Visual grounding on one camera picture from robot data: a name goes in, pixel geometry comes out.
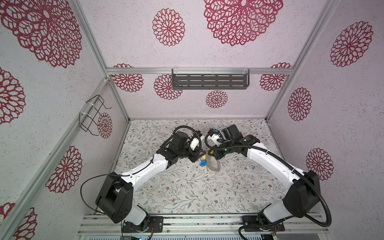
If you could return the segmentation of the blue key tag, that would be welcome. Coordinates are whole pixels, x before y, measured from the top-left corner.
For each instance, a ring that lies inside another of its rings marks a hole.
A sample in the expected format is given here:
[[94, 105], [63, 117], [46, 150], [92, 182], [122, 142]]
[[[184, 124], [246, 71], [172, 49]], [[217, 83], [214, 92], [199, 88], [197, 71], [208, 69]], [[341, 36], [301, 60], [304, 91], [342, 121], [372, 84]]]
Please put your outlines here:
[[206, 164], [207, 164], [206, 160], [201, 160], [201, 162], [200, 162], [200, 166], [201, 167], [206, 166]]

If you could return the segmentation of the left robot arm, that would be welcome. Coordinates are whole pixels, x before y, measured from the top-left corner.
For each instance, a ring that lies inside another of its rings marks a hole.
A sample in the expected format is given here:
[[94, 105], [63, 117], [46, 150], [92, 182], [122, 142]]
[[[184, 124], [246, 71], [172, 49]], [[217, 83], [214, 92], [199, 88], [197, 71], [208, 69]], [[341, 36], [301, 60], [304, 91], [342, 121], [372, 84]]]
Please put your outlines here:
[[179, 159], [187, 158], [193, 163], [199, 160], [205, 154], [202, 150], [203, 139], [199, 131], [193, 131], [191, 137], [182, 131], [173, 132], [143, 164], [122, 174], [108, 174], [96, 198], [97, 207], [115, 224], [129, 222], [146, 227], [149, 214], [133, 204], [135, 191], [155, 175], [176, 164]]

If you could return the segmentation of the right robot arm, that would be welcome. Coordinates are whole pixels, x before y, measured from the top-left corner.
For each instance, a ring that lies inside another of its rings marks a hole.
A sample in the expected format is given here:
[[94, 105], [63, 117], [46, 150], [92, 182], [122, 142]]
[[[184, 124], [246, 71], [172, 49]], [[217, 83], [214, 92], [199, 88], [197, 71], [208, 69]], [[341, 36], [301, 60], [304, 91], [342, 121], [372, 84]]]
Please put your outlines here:
[[258, 213], [262, 225], [290, 217], [302, 218], [320, 202], [319, 195], [313, 190], [315, 188], [320, 192], [320, 180], [316, 173], [292, 166], [269, 151], [255, 136], [243, 136], [236, 125], [221, 131], [211, 129], [205, 137], [205, 144], [213, 151], [217, 160], [230, 153], [247, 157], [265, 168], [288, 190], [285, 197]]

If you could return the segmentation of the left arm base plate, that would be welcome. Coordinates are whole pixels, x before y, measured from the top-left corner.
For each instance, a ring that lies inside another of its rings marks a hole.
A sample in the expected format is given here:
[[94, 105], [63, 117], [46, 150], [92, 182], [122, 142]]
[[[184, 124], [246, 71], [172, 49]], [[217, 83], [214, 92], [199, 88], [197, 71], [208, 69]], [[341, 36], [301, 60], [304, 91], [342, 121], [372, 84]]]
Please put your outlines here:
[[140, 225], [127, 221], [123, 223], [123, 233], [161, 233], [163, 231], [164, 217], [146, 217]]

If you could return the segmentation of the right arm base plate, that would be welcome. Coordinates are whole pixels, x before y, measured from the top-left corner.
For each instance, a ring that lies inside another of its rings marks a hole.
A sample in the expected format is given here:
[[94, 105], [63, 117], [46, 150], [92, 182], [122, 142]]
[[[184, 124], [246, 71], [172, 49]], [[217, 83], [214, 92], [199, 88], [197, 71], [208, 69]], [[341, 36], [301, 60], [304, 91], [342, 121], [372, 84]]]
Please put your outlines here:
[[268, 220], [257, 215], [242, 216], [246, 232], [279, 232], [285, 231], [283, 223], [272, 225]]

